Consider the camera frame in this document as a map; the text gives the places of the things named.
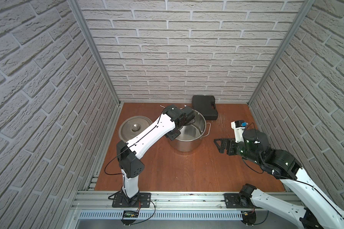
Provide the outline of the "stainless steel pot lid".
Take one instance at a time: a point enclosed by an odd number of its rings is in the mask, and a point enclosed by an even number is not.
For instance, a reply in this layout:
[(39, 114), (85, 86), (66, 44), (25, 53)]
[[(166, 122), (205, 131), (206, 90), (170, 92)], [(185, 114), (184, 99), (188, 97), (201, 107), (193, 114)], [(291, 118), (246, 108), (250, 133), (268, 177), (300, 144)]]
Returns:
[(152, 123), (151, 119), (145, 116), (133, 116), (121, 124), (118, 136), (122, 141), (127, 142), (143, 132)]

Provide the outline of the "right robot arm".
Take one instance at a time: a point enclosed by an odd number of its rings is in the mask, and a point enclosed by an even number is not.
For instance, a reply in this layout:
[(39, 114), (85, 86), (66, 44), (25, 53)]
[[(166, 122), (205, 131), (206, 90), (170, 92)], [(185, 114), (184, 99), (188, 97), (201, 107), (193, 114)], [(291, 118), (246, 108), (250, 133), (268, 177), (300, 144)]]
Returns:
[(235, 129), (235, 138), (214, 140), (220, 153), (240, 156), (258, 165), (286, 185), (303, 203), (290, 204), (259, 188), (245, 184), (235, 198), (243, 207), (272, 212), (300, 229), (344, 229), (344, 210), (338, 207), (310, 178), (302, 164), (288, 151), (273, 149), (265, 133), (256, 129)]

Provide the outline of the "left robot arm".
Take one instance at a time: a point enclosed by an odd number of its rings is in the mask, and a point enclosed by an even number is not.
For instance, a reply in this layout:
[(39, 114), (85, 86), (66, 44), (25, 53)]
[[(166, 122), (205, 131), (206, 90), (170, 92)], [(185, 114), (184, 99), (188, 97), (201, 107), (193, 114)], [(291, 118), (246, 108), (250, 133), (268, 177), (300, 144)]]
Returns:
[(145, 165), (141, 158), (160, 138), (171, 141), (180, 134), (180, 129), (195, 118), (195, 111), (186, 106), (182, 109), (175, 105), (166, 107), (149, 127), (131, 140), (117, 143), (117, 160), (123, 175), (121, 192), (127, 201), (135, 200), (139, 194), (139, 174)]

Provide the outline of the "black plastic tool case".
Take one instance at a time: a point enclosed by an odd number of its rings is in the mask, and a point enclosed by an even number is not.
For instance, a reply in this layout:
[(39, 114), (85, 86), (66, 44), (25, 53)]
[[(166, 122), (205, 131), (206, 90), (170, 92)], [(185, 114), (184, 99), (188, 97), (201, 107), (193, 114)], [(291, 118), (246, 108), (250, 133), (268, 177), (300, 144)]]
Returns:
[(192, 107), (198, 111), (205, 120), (217, 120), (218, 111), (215, 97), (212, 95), (194, 95), (192, 97)]

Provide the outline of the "right controller board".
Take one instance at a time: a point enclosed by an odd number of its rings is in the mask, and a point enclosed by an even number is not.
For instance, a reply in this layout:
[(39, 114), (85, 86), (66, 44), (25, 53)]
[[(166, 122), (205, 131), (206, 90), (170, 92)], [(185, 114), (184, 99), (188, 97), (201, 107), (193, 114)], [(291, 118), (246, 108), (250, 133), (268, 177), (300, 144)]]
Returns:
[(242, 223), (248, 226), (253, 226), (256, 223), (257, 215), (254, 211), (241, 211)]

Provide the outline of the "controller board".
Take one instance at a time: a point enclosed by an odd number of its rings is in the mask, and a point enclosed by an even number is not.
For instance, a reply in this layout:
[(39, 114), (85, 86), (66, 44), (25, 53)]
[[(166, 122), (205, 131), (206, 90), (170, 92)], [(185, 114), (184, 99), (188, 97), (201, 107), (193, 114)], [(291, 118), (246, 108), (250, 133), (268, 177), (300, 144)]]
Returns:
[(242, 223), (248, 226), (253, 226), (256, 223), (257, 215), (254, 211), (241, 211)]
[(138, 211), (132, 211), (132, 210), (125, 210), (123, 212), (122, 218), (127, 219), (127, 218), (138, 218), (139, 217), (139, 212)]

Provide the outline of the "left controller board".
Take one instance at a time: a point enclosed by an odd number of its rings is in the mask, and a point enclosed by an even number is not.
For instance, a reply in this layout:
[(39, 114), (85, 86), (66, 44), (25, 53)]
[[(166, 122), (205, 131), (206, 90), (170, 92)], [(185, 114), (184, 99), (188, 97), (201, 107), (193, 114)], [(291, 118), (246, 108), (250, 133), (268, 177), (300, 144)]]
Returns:
[(132, 211), (132, 210), (125, 210), (123, 212), (122, 218), (127, 219), (127, 218), (138, 218), (139, 217), (139, 212), (138, 211)]

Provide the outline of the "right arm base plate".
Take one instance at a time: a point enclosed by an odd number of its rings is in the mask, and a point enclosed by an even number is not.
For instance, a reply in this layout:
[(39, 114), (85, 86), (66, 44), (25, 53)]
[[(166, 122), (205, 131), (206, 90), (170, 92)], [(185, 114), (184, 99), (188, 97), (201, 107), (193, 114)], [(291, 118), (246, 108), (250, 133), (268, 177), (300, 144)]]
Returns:
[(248, 193), (224, 193), (224, 202), (227, 209), (254, 209), (259, 208), (251, 201), (251, 194)]

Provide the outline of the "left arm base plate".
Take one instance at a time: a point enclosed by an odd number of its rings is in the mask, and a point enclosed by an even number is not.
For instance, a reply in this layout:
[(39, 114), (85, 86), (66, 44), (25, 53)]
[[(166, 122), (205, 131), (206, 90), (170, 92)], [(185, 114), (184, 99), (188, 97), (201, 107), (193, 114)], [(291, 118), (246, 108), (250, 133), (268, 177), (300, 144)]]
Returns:
[(151, 193), (139, 192), (132, 198), (128, 198), (122, 191), (109, 196), (113, 201), (113, 208), (149, 208), (151, 203)]

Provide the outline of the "aluminium front rail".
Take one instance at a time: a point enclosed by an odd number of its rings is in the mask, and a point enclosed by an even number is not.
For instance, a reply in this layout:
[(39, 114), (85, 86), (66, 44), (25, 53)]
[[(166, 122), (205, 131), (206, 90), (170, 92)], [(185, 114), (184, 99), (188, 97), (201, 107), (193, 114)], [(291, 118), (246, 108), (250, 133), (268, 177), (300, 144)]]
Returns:
[[(114, 191), (79, 191), (71, 210), (136, 210), (139, 203), (134, 207), (125, 208), (119, 205), (113, 207), (113, 200), (109, 196)], [(247, 208), (241, 207), (235, 201), (226, 201), (225, 192), (165, 192), (150, 191), (151, 203), (144, 210), (225, 210), (227, 204), (232, 205), (237, 210), (260, 210), (259, 207), (250, 205)]]

